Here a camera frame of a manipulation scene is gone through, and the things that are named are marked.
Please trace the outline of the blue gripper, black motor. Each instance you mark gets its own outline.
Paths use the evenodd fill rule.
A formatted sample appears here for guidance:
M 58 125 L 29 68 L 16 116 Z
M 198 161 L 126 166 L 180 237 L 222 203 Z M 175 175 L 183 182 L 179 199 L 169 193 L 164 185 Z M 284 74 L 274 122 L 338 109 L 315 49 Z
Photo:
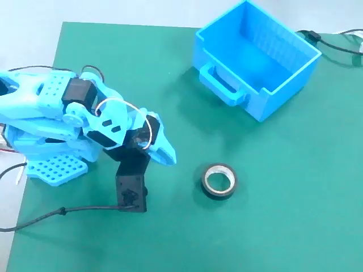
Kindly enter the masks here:
M 159 164 L 176 164 L 176 152 L 164 134 L 159 116 L 146 108 L 129 112 L 130 128 L 126 132 L 126 148 L 150 155 Z

